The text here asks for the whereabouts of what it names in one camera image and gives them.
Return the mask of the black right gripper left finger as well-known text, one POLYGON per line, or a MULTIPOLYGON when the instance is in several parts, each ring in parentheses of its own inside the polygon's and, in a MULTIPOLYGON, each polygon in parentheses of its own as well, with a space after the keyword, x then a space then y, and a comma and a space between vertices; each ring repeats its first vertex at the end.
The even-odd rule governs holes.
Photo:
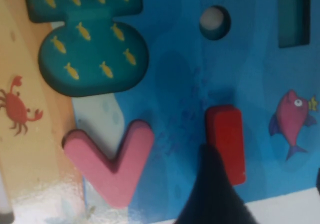
POLYGON ((218 150, 204 144, 195 184, 176 224, 253 224, 254 217, 228 180, 218 150))

